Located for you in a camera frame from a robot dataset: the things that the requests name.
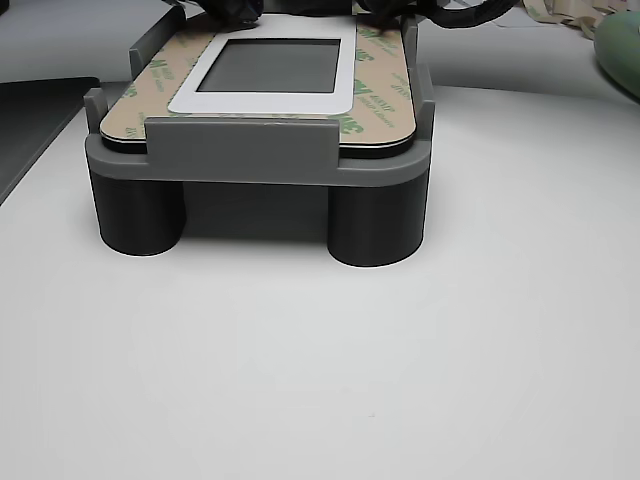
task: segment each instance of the black object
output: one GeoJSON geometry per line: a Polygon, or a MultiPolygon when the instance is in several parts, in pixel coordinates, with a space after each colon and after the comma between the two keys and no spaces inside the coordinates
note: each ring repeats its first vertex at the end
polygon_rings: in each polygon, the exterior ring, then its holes
{"type": "Polygon", "coordinates": [[[95,78],[0,83],[0,205],[99,85],[95,78]]]}
{"type": "Polygon", "coordinates": [[[89,170],[100,236],[127,255],[173,247],[186,222],[182,182],[116,180],[89,170]]]}
{"type": "MultiPolygon", "coordinates": [[[[164,0],[172,5],[187,0],[164,0]]],[[[273,0],[282,13],[335,15],[336,5],[349,7],[350,0],[273,0]]],[[[495,20],[520,0],[485,0],[475,7],[447,10],[437,0],[356,0],[373,14],[371,24],[388,29],[400,15],[421,15],[443,28],[471,28],[495,20]]],[[[214,19],[225,25],[255,22],[264,11],[264,0],[193,0],[214,19]]]]}
{"type": "Polygon", "coordinates": [[[442,28],[471,28],[495,20],[507,13],[520,0],[485,0],[475,7],[447,10],[437,0],[357,0],[373,14],[373,23],[386,28],[400,15],[421,15],[442,28]]]}
{"type": "Polygon", "coordinates": [[[377,267],[399,262],[422,243],[429,170],[389,187],[329,188],[327,247],[342,263],[377,267]]]}

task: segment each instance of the tan adhesive liner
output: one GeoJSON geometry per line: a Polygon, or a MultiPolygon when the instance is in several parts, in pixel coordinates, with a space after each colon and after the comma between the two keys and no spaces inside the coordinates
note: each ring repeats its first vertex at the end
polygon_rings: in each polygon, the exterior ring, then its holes
{"type": "MultiPolygon", "coordinates": [[[[214,33],[183,30],[154,56],[102,121],[105,137],[144,142],[147,117],[250,117],[251,115],[176,114],[167,106],[187,78],[214,33]]],[[[335,118],[342,145],[384,146],[410,137],[416,128],[402,36],[358,25],[354,102],[341,115],[263,115],[263,118],[335,118]]]]}

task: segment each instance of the dark gray panel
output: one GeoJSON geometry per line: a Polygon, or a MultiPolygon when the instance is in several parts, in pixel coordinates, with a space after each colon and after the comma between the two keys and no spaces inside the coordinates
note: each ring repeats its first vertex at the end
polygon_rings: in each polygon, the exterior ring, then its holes
{"type": "Polygon", "coordinates": [[[0,84],[0,204],[97,86],[94,78],[0,84]]]}
{"type": "Polygon", "coordinates": [[[331,93],[339,40],[232,40],[200,92],[331,93]]]}

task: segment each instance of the gray plastic bracket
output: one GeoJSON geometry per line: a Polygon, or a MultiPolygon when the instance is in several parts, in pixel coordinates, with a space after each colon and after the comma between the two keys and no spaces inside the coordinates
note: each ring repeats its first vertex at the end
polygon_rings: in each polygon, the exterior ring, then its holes
{"type": "Polygon", "coordinates": [[[186,22],[184,10],[173,7],[129,49],[132,79],[140,75],[153,56],[178,30],[184,28],[186,22]]]}
{"type": "Polygon", "coordinates": [[[416,137],[430,141],[433,138],[436,102],[427,65],[420,63],[415,67],[410,67],[409,82],[411,83],[411,96],[416,116],[416,137]]]}
{"type": "Polygon", "coordinates": [[[337,120],[148,118],[145,131],[149,163],[171,177],[300,183],[338,166],[337,120]]]}
{"type": "MultiPolygon", "coordinates": [[[[168,31],[163,27],[145,35],[147,54],[140,53],[140,59],[150,60],[156,46],[159,49],[166,42],[168,31]]],[[[431,163],[435,104],[429,69],[416,61],[415,18],[403,19],[402,34],[416,117],[415,139],[404,153],[382,159],[341,158],[336,120],[212,117],[149,117],[145,121],[148,153],[118,153],[104,145],[99,133],[107,108],[104,94],[94,89],[85,97],[89,166],[98,175],[123,180],[353,187],[413,180],[431,163]]]]}
{"type": "Polygon", "coordinates": [[[107,96],[101,88],[92,88],[84,96],[89,133],[100,133],[100,123],[109,111],[107,96]]]}

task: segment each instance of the white frame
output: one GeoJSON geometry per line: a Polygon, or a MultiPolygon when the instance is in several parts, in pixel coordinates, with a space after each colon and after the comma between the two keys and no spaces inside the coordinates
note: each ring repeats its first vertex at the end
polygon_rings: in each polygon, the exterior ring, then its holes
{"type": "Polygon", "coordinates": [[[217,34],[169,104],[175,113],[339,115],[353,108],[356,19],[263,15],[256,28],[217,34]],[[229,40],[330,39],[340,41],[332,93],[198,92],[229,40]]]}

